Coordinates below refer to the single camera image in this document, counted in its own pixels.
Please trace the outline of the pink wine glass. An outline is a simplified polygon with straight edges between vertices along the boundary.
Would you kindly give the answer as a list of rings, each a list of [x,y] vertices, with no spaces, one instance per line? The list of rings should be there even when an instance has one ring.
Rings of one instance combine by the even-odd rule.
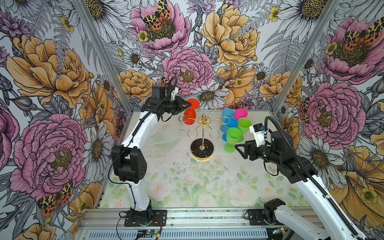
[[[236,120],[239,120],[241,118],[247,118],[248,114],[249,114],[248,111],[245,109],[237,109],[237,110],[235,110],[234,118]]]

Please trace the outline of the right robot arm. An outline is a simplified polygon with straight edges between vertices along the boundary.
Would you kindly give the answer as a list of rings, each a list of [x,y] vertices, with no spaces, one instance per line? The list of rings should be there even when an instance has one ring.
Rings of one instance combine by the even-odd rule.
[[[244,159],[260,159],[264,164],[277,166],[310,203],[323,224],[318,227],[294,212],[284,201],[273,199],[264,204],[262,211],[246,212],[251,225],[285,225],[304,240],[366,240],[367,236],[347,217],[326,189],[318,171],[306,158],[299,157],[293,148],[293,138],[282,130],[270,116],[264,123],[248,127],[254,140],[235,145]]]

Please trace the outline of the red wine glass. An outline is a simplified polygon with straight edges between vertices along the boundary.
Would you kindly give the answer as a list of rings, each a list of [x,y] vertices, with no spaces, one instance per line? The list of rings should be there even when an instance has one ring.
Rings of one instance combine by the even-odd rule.
[[[196,121],[196,110],[200,108],[200,103],[196,99],[189,99],[187,102],[189,102],[191,106],[184,112],[183,123],[186,125],[193,125]]]

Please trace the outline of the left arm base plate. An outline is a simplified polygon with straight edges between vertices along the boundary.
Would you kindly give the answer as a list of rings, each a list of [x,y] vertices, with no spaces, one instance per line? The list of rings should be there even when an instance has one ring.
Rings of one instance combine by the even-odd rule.
[[[167,222],[167,210],[128,211],[125,227],[164,227]]]

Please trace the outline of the green wine glass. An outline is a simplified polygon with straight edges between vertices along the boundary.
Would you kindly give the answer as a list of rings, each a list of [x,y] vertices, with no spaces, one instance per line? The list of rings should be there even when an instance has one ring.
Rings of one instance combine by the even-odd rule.
[[[233,153],[235,149],[235,145],[238,143],[241,138],[242,133],[237,128],[229,128],[226,135],[227,143],[224,145],[224,150],[227,153]]]
[[[241,137],[239,139],[239,143],[242,143],[244,141],[244,134],[249,131],[249,127],[252,125],[252,122],[247,118],[240,118],[238,120],[238,126],[237,128],[241,132]]]

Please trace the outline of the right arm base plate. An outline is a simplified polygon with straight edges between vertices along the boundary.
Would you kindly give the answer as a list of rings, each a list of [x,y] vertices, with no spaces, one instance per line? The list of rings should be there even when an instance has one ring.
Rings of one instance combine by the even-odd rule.
[[[280,223],[274,212],[265,209],[249,209],[243,215],[251,226],[284,226]]]

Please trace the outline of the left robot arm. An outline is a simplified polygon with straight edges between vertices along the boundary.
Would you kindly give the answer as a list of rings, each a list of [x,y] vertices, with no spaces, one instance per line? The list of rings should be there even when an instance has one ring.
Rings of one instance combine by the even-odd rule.
[[[111,151],[113,163],[110,169],[119,178],[120,184],[126,185],[130,191],[132,203],[125,217],[129,227],[148,225],[155,218],[146,187],[140,183],[148,167],[142,148],[163,114],[175,116],[191,106],[191,103],[177,95],[177,82],[177,78],[173,77],[165,87],[154,86],[152,96],[141,107],[133,131],[121,145],[113,146]]]

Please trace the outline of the blue wine glass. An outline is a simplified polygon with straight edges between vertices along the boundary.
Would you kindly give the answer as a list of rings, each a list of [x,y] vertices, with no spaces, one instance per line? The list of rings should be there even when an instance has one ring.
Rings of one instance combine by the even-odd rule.
[[[238,121],[235,118],[224,117],[222,119],[222,125],[220,126],[220,131],[223,133],[222,140],[227,142],[227,131],[230,128],[237,128]]]
[[[220,119],[221,124],[222,124],[222,119],[224,117],[234,118],[234,115],[235,115],[235,112],[232,109],[223,109],[222,110],[222,117]]]

